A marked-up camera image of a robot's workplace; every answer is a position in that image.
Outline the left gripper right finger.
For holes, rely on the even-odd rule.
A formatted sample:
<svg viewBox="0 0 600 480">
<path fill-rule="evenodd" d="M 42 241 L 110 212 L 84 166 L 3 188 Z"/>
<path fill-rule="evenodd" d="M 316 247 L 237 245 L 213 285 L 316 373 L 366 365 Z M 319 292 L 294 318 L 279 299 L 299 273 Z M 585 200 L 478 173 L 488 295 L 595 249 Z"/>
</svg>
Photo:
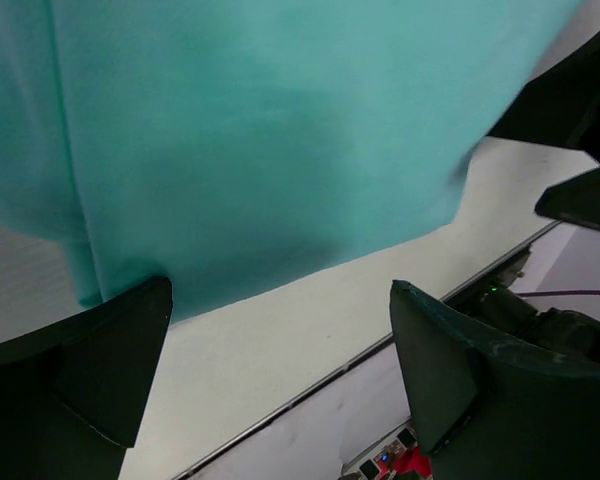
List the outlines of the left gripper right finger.
<svg viewBox="0 0 600 480">
<path fill-rule="evenodd" d="M 546 350 L 397 281 L 390 319 L 437 479 L 600 479 L 600 364 Z"/>
</svg>

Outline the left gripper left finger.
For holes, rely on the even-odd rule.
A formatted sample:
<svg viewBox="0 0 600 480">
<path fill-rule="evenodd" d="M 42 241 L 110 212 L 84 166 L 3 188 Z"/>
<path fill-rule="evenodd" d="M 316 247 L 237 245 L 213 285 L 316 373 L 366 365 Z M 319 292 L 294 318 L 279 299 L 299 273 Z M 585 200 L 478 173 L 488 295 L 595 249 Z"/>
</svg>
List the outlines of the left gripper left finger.
<svg viewBox="0 0 600 480">
<path fill-rule="evenodd" d="M 173 308 L 153 277 L 0 343 L 0 479 L 116 479 L 136 443 Z"/>
</svg>

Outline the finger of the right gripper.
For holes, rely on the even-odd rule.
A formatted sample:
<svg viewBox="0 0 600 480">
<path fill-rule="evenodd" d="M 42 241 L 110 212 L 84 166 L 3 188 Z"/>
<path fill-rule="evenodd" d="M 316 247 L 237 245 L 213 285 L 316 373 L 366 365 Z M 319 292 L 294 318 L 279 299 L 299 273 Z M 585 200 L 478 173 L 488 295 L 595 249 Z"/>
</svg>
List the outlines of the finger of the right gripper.
<svg viewBox="0 0 600 480">
<path fill-rule="evenodd" d="M 600 163 L 600 31 L 528 82 L 489 135 L 584 151 Z"/>
<path fill-rule="evenodd" d="M 544 218 L 600 231 L 600 167 L 547 188 L 534 211 Z"/>
</svg>

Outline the green t shirt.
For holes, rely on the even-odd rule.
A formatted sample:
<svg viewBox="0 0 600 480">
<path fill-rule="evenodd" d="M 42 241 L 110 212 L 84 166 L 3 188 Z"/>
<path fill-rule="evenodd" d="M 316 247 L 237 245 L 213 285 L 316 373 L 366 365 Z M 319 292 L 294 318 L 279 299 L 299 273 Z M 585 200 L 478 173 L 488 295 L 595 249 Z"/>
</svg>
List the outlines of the green t shirt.
<svg viewBox="0 0 600 480">
<path fill-rule="evenodd" d="M 576 1 L 0 1 L 0 223 L 185 319 L 450 223 Z"/>
</svg>

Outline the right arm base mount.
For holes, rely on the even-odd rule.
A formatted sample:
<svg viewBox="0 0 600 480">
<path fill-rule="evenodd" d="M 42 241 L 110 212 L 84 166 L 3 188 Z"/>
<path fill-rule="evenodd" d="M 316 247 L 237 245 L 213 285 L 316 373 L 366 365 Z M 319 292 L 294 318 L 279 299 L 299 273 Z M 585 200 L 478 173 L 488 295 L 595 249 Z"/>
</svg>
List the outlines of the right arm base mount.
<svg viewBox="0 0 600 480">
<path fill-rule="evenodd" d="M 600 321 L 577 311 L 540 311 L 528 300 L 536 294 L 515 293 L 532 247 L 526 246 L 479 274 L 445 298 L 451 308 L 528 343 L 600 364 Z"/>
</svg>

